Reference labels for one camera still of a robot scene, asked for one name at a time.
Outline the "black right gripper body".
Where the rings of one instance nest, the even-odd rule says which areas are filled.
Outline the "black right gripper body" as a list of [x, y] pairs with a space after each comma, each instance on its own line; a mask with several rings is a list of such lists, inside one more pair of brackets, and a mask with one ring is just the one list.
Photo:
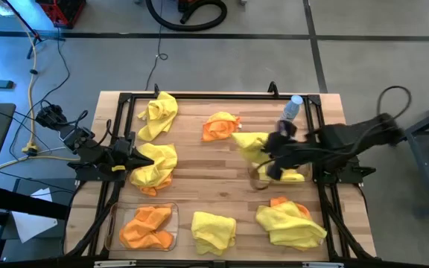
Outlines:
[[302, 142], [295, 139], [296, 130], [277, 130], [271, 133], [271, 159], [276, 165], [303, 165], [305, 154]]

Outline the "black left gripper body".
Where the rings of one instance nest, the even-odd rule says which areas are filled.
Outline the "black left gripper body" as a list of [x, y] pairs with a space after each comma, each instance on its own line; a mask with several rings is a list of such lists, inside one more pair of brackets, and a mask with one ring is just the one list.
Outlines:
[[136, 157], [131, 143], [114, 143], [109, 146], [110, 170], [133, 170], [138, 167]]

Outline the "yellow microfiber towel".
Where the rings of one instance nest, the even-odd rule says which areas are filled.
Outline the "yellow microfiber towel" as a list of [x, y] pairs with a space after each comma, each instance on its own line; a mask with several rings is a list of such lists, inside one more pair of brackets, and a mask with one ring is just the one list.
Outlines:
[[268, 133], [233, 133], [232, 138], [244, 159], [251, 163], [261, 164], [270, 159], [269, 155], [263, 151], [268, 135]]
[[236, 220], [207, 212], [194, 212], [191, 233], [197, 254], [211, 253], [221, 256], [235, 245]]
[[143, 141], [152, 141], [161, 132], [168, 132], [178, 113], [176, 98], [167, 92], [160, 92], [156, 100], [150, 100], [137, 117], [146, 122], [137, 136]]
[[130, 183], [135, 186], [153, 187], [159, 185], [177, 166], [177, 152], [174, 144], [154, 145], [146, 143], [138, 148], [139, 152], [151, 158], [153, 165], [134, 169], [130, 174]]
[[[260, 166], [260, 164], [252, 163], [252, 167], [255, 170], [254, 178], [263, 182], [273, 181], [273, 178], [267, 175], [267, 169], [271, 166], [271, 164], [265, 164]], [[282, 175], [280, 182], [304, 182], [305, 177], [298, 173], [294, 169], [282, 169]]]
[[257, 223], [268, 233], [270, 242], [305, 251], [321, 246], [328, 232], [313, 219], [299, 215], [294, 202], [274, 207], [260, 205], [256, 211]]

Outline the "orange microfiber towel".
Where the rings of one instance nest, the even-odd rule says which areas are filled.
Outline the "orange microfiber towel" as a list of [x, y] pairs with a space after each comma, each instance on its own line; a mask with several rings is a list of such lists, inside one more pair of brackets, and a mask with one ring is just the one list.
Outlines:
[[217, 112], [203, 125], [202, 141], [226, 139], [240, 128], [241, 118], [228, 112]]
[[157, 191], [161, 190], [163, 188], [167, 188], [168, 186], [171, 185], [172, 183], [172, 179], [173, 179], [173, 174], [170, 173], [165, 179], [163, 179], [163, 181], [157, 185], [157, 186], [153, 186], [153, 187], [142, 187], [142, 186], [138, 186], [138, 189], [143, 193], [143, 194], [147, 194], [150, 197], [155, 197], [157, 195]]
[[[270, 199], [270, 206], [274, 207], [276, 205], [280, 205], [280, 204], [285, 203], [285, 202], [289, 202], [289, 200], [286, 197], [271, 198]], [[305, 219], [312, 220], [311, 214], [305, 206], [303, 206], [299, 203], [294, 203], [294, 205], [297, 207], [297, 210], [299, 211], [299, 215], [301, 217], [303, 217]]]
[[128, 249], [168, 249], [174, 236], [159, 227], [171, 212], [169, 207], [137, 208], [134, 218], [120, 230], [119, 240]]

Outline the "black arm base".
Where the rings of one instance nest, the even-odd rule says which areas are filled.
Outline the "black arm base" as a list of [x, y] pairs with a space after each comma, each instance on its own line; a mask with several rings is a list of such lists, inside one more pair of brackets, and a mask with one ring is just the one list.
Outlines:
[[124, 165], [110, 165], [107, 163], [69, 162], [67, 164], [76, 172], [76, 180], [116, 182], [127, 169]]
[[320, 173], [314, 181], [325, 184], [356, 184], [362, 185], [363, 178], [376, 172], [374, 167], [361, 166], [357, 156], [350, 159], [338, 158], [323, 162]]

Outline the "clear plastic basket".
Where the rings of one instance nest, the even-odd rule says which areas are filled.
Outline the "clear plastic basket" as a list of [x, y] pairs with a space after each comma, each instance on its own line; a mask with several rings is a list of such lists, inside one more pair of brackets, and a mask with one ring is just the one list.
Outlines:
[[[174, 240], [168, 249], [128, 249], [119, 240], [120, 230], [130, 222], [136, 213], [137, 208], [155, 206], [155, 207], [169, 207], [171, 208], [171, 216], [159, 227], [171, 233]], [[106, 237], [104, 241], [105, 247], [113, 252], [129, 252], [129, 251], [170, 251], [177, 243], [177, 235], [179, 229], [179, 213], [178, 207], [174, 203], [125, 203], [117, 202], [112, 206], [109, 213], [109, 223], [107, 226]]]
[[[271, 164], [272, 161], [262, 162], [260, 164], [260, 166], [265, 165], [265, 164], [269, 164], [269, 163]], [[294, 169], [294, 170], [296, 170], [298, 173], [302, 174], [305, 177], [305, 181], [304, 182], [312, 180], [313, 168], [312, 168], [312, 164], [311, 163], [308, 163], [308, 164], [305, 164], [305, 165], [300, 165], [300, 166], [295, 167], [295, 168], [283, 168], [283, 169], [286, 169], [286, 170], [287, 169]], [[260, 181], [260, 180], [254, 178], [255, 170], [252, 167], [252, 163], [248, 167], [248, 175], [249, 175], [249, 178], [250, 178], [250, 185], [256, 191], [267, 190], [270, 186], [274, 186], [274, 185], [297, 185], [297, 184], [304, 183], [304, 182], [280, 182], [280, 181], [277, 181], [277, 180], [268, 181], [268, 182]]]

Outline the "clear plastic bottle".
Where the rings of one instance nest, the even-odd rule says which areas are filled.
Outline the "clear plastic bottle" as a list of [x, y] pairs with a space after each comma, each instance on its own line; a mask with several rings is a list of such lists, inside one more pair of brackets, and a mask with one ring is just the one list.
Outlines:
[[292, 95], [290, 100], [286, 103], [279, 120], [292, 122], [299, 114], [300, 107], [303, 103], [303, 98], [300, 95]]

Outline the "white paper sheet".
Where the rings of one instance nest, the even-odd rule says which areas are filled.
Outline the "white paper sheet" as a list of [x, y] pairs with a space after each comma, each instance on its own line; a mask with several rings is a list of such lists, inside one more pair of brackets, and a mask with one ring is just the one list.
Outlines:
[[57, 220], [49, 217], [42, 217], [23, 212], [12, 211], [16, 230], [22, 243], [47, 231], [57, 225]]

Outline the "red tool case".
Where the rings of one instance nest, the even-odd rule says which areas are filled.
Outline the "red tool case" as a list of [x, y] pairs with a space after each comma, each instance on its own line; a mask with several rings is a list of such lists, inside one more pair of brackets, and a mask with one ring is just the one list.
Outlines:
[[35, 0], [54, 27], [72, 29], [86, 5], [86, 0]]

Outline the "black tripod stand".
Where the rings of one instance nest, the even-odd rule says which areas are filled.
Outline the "black tripod stand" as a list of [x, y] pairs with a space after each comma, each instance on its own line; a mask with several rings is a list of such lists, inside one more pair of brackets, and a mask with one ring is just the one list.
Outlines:
[[27, 59], [29, 60], [33, 55], [35, 55], [35, 46], [38, 42], [43, 42], [41, 36], [39, 35], [39, 33], [34, 30], [27, 22], [25, 19], [22, 18], [22, 16], [20, 15], [20, 13], [16, 10], [16, 8], [8, 1], [8, 0], [2, 0], [10, 9], [11, 11], [14, 13], [14, 15], [16, 16], [16, 18], [18, 19], [18, 21], [22, 24], [22, 28], [24, 30], [29, 30], [29, 41], [31, 44], [31, 48], [27, 54]]

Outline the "black metal table frame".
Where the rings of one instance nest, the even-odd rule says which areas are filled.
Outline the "black metal table frame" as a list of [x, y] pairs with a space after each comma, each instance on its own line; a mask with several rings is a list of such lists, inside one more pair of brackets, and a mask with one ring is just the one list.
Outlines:
[[[175, 92], [179, 112], [172, 128], [156, 138], [157, 144], [174, 144], [178, 163], [174, 181], [155, 197], [147, 197], [134, 185], [126, 184], [120, 190], [118, 202], [174, 203], [178, 207], [179, 229], [175, 247], [164, 251], [109, 251], [105, 237], [109, 216], [103, 221], [92, 243], [95, 255], [82, 254], [89, 263], [97, 259], [136, 260], [137, 267], [300, 267], [302, 262], [328, 262], [357, 264], [365, 267], [366, 260], [375, 256], [375, 246], [361, 192], [355, 185], [330, 185], [325, 195], [343, 218], [350, 235], [363, 249], [357, 255], [349, 247], [348, 238], [334, 223], [327, 227], [328, 237], [316, 249], [301, 252], [270, 243], [268, 235], [255, 221], [260, 205], [268, 204], [273, 197], [284, 196], [305, 205], [313, 219], [321, 223], [328, 217], [320, 201], [320, 187], [314, 181], [318, 171], [313, 167], [311, 181], [297, 185], [274, 185], [256, 191], [250, 185], [247, 162], [237, 151], [232, 139], [204, 142], [202, 125], [216, 112], [230, 112], [241, 117], [247, 132], [271, 132], [289, 99], [289, 94], [252, 92]], [[194, 212], [205, 211], [237, 222], [235, 245], [221, 256], [211, 253], [199, 255], [191, 235]]]

